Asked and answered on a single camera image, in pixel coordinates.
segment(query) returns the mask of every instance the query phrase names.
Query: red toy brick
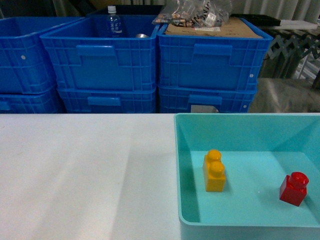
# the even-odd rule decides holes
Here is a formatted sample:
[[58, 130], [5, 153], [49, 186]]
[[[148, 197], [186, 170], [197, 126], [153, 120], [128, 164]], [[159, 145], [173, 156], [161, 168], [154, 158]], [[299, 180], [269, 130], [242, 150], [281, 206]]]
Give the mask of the red toy brick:
[[308, 183], [308, 177], [302, 172], [287, 175], [280, 187], [280, 200], [299, 207], [307, 195]]

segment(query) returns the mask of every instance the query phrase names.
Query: stacked crates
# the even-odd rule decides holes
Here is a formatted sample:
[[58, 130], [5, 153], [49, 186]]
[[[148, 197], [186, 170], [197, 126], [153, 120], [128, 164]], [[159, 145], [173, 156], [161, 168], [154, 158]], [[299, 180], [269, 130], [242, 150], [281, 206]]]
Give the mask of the stacked crates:
[[[110, 38], [107, 20], [93, 16], [41, 36], [68, 113], [154, 113], [155, 16], [121, 15], [123, 37]], [[145, 34], [147, 38], [137, 38]]]
[[64, 106], [40, 35], [79, 17], [13, 17], [0, 20], [0, 113], [53, 114]]
[[248, 112], [272, 37], [242, 21], [262, 38], [166, 35], [167, 25], [159, 30], [161, 113], [188, 113], [193, 106]]

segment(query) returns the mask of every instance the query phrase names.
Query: yellow toy brick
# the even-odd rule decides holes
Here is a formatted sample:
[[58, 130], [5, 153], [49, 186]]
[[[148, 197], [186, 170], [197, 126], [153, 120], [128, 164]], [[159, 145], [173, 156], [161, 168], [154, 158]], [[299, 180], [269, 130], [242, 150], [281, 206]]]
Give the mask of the yellow toy brick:
[[205, 190], [207, 192], [222, 192], [226, 182], [226, 175], [225, 166], [221, 162], [221, 153], [218, 150], [210, 150], [204, 156], [202, 169]]

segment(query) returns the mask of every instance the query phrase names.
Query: plastic water bottle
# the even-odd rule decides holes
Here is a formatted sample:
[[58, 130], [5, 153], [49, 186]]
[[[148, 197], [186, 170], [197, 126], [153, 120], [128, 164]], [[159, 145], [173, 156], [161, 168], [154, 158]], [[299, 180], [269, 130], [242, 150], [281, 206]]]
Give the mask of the plastic water bottle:
[[120, 38], [123, 36], [121, 19], [117, 15], [116, 6], [108, 6], [107, 30], [110, 38]]

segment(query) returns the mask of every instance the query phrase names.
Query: bottle cap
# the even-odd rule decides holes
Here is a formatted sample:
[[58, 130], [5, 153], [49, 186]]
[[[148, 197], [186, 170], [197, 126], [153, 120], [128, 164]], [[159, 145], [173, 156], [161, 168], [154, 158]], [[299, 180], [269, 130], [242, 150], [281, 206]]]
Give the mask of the bottle cap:
[[113, 5], [108, 6], [108, 13], [109, 14], [117, 13], [116, 6], [113, 6]]

